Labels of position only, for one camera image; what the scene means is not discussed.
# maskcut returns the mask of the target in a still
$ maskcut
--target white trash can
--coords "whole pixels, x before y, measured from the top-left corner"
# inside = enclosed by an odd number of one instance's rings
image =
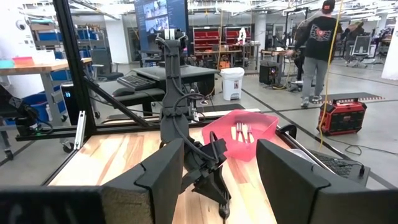
[[[221,70],[223,77],[224,100],[238,100],[242,95],[243,68],[224,68]]]

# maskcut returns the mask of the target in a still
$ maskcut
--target computer mouse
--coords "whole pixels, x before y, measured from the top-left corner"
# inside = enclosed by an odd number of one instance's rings
[[[128,96],[128,95],[133,95],[133,94],[134,94],[134,90],[127,88],[127,87],[117,89],[112,93],[113,96]]]

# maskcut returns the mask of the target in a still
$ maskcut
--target sneaker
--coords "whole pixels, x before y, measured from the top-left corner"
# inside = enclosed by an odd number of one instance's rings
[[[322,100],[322,96],[313,96],[312,97],[312,101],[314,103],[318,103],[320,100]]]
[[[308,97],[304,98],[303,101],[301,102],[301,108],[307,109],[308,105],[310,104],[310,100]]]

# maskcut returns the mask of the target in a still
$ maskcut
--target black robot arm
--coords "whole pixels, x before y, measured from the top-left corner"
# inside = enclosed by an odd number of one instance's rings
[[[41,125],[37,124],[39,112],[26,104],[22,99],[12,96],[2,85],[0,85],[0,106],[11,106],[19,116],[15,119],[20,136],[31,134],[48,134],[42,132]]]
[[[174,139],[184,139],[184,167],[188,171],[182,179],[181,193],[193,184],[194,192],[219,203],[222,217],[229,214],[231,195],[222,177],[222,164],[226,160],[226,143],[211,133],[211,143],[203,146],[189,136],[187,115],[190,114],[188,99],[200,100],[199,93],[186,94],[182,91],[180,62],[187,36],[179,29],[166,29],[156,42],[164,52],[166,73],[166,94],[163,99],[160,122],[161,147]]]

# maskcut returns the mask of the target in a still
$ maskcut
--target ceiling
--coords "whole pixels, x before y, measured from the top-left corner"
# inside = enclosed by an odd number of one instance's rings
[[[51,0],[21,0],[23,12],[39,17],[55,16]],[[71,12],[76,16],[102,14],[117,19],[115,15],[134,13],[134,0],[69,0]],[[396,17],[397,1],[392,0],[345,0],[343,1],[342,19],[378,20],[382,14]],[[334,14],[338,14],[341,1],[336,0]],[[190,14],[196,13],[230,13],[232,17],[245,13],[267,13],[286,15],[301,13],[293,12],[297,8],[308,7],[317,11],[322,6],[318,0],[188,0]]]

